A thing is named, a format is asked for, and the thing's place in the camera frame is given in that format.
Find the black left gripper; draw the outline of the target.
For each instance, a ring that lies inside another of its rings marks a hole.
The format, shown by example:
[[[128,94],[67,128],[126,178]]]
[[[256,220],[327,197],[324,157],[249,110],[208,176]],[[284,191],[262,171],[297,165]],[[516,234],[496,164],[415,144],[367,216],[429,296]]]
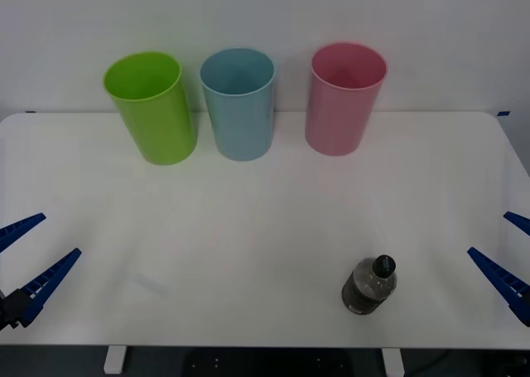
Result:
[[[0,252],[14,244],[45,219],[46,216],[43,213],[38,213],[2,227],[0,229]],[[1,329],[7,326],[15,329],[19,325],[28,327],[32,324],[81,254],[80,249],[73,249],[23,287],[7,296],[1,295]]]

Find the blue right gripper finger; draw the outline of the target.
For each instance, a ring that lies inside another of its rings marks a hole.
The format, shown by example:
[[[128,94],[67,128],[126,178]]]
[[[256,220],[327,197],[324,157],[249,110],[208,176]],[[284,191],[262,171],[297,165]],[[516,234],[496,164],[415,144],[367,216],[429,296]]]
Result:
[[[499,292],[517,319],[523,325],[529,326],[529,285],[489,259],[475,247],[469,248],[467,254]]]
[[[521,231],[530,231],[530,219],[522,215],[507,211],[503,217],[518,227]]]

